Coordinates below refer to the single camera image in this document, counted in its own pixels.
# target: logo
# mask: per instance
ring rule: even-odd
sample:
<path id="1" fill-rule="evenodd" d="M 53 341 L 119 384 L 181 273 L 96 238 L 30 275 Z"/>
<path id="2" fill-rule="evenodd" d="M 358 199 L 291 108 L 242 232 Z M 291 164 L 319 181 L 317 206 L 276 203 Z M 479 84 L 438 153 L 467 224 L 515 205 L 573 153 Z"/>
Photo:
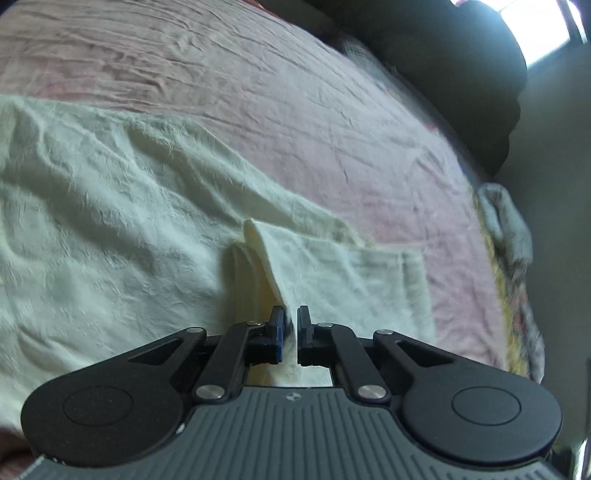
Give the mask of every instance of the logo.
<path id="1" fill-rule="evenodd" d="M 301 399 L 301 395 L 296 392 L 288 393 L 285 397 L 289 401 L 298 401 L 299 399 Z"/>

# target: wall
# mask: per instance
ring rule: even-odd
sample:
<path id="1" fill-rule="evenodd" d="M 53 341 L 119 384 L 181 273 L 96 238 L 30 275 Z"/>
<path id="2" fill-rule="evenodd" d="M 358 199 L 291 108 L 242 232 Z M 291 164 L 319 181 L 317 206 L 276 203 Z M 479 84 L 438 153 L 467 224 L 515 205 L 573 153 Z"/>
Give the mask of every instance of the wall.
<path id="1" fill-rule="evenodd" d="M 521 120 L 496 180 L 534 237 L 528 292 L 546 342 L 545 386 L 564 410 L 563 445 L 582 441 L 591 358 L 591 46 L 530 72 Z"/>

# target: wrinkled sheet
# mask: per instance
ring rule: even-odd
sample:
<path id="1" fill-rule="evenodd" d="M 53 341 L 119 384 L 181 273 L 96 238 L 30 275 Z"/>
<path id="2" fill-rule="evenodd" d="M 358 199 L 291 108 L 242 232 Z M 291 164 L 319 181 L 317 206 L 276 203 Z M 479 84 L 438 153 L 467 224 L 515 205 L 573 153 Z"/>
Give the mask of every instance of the wrinkled sheet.
<path id="1" fill-rule="evenodd" d="M 235 0 L 20 0 L 0 18 L 0 93 L 191 115 L 366 236 L 419 247 L 438 345 L 506 366 L 452 149 L 301 29 Z"/>

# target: window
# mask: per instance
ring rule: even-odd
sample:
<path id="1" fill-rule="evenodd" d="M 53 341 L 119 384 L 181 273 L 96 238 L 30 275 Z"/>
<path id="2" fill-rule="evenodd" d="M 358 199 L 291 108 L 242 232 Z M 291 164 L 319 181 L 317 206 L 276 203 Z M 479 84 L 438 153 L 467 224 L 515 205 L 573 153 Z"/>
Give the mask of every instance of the window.
<path id="1" fill-rule="evenodd" d="M 572 30 L 569 32 L 567 26 L 569 23 L 577 30 L 577 36 L 580 36 L 584 43 L 587 42 L 581 15 L 576 6 L 568 0 L 563 3 L 568 7 L 564 9 L 559 6 L 560 0 L 480 1 L 501 14 L 521 47 L 528 66 L 571 40 Z"/>

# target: crumpled cloth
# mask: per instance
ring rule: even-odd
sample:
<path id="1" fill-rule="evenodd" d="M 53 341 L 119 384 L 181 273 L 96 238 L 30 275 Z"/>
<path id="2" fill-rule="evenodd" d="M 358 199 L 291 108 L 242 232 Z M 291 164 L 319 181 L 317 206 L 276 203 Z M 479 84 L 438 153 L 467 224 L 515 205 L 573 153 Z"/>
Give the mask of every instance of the crumpled cloth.
<path id="1" fill-rule="evenodd" d="M 0 96 L 0 427 L 40 384 L 271 306 L 434 343 L 421 254 L 364 240 L 180 116 Z M 258 371 L 330 384 L 327 369 Z"/>
<path id="2" fill-rule="evenodd" d="M 478 189 L 478 200 L 506 276 L 506 293 L 514 310 L 513 328 L 526 350 L 530 377 L 540 383 L 545 370 L 544 338 L 534 320 L 525 288 L 525 274 L 534 258 L 530 229 L 503 186 L 483 184 Z"/>

